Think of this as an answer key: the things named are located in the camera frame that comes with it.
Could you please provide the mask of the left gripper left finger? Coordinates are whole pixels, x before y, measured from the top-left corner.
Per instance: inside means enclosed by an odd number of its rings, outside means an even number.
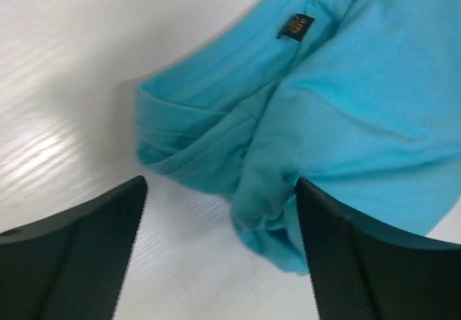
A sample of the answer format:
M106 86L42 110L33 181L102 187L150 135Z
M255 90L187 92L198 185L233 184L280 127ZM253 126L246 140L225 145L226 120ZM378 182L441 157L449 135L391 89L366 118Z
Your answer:
M113 319L145 208L136 176L1 234L1 319Z

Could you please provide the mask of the cyan t shirt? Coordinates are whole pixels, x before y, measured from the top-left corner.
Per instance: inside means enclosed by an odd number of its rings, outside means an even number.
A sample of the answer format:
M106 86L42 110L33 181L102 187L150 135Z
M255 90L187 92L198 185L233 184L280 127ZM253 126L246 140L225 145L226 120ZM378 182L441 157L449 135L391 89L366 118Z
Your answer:
M427 234L460 196L460 0L263 0L143 82L140 163L231 204L239 238L308 272L294 188Z

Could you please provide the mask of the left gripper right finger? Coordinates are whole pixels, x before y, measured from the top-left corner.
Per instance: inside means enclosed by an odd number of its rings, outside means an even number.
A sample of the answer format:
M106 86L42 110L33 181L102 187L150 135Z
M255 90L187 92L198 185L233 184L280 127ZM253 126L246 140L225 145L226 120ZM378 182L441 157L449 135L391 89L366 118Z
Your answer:
M304 178L297 212L320 319L460 318L460 245L403 231Z

